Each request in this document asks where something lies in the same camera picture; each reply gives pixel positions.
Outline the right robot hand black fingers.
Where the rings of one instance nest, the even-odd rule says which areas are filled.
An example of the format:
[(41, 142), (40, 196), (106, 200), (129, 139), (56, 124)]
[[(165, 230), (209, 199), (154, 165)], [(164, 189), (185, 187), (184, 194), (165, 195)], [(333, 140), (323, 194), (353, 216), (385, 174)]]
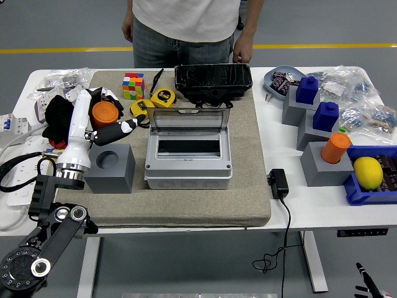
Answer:
[(354, 294), (354, 297), (373, 297), (373, 298), (388, 298), (392, 297), (391, 294), (384, 290), (379, 290), (379, 288), (376, 286), (375, 282), (373, 279), (370, 277), (368, 272), (365, 270), (365, 268), (360, 264), (356, 263), (356, 267), (359, 270), (359, 273), (364, 281), (364, 286), (355, 286), (355, 289), (361, 292), (364, 292), (365, 294)]

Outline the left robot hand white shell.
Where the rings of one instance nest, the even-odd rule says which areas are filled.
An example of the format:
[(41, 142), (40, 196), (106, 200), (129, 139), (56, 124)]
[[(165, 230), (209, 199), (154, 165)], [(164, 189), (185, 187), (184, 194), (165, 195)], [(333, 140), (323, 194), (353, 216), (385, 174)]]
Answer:
[(91, 168), (89, 149), (92, 143), (104, 146), (121, 140), (145, 120), (145, 115), (140, 114), (131, 120), (118, 121), (96, 131), (90, 131), (89, 111), (102, 99), (110, 99), (116, 107), (121, 107), (115, 94), (103, 87), (83, 89), (78, 94), (69, 126), (68, 145), (56, 160), (57, 177), (79, 179)]

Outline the person's left hand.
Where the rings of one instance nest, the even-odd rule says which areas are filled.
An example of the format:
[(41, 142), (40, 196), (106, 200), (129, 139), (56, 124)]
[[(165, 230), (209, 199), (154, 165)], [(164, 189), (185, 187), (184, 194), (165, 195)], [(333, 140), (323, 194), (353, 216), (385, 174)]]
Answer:
[(254, 36), (242, 32), (234, 44), (233, 63), (249, 63), (253, 57)]

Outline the person's right hand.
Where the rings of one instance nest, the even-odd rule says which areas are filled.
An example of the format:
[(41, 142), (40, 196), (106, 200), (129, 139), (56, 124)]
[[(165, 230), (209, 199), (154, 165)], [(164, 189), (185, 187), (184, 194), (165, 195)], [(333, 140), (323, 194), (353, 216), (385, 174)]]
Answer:
[(121, 29), (124, 39), (130, 43), (133, 43), (133, 17), (125, 18)]

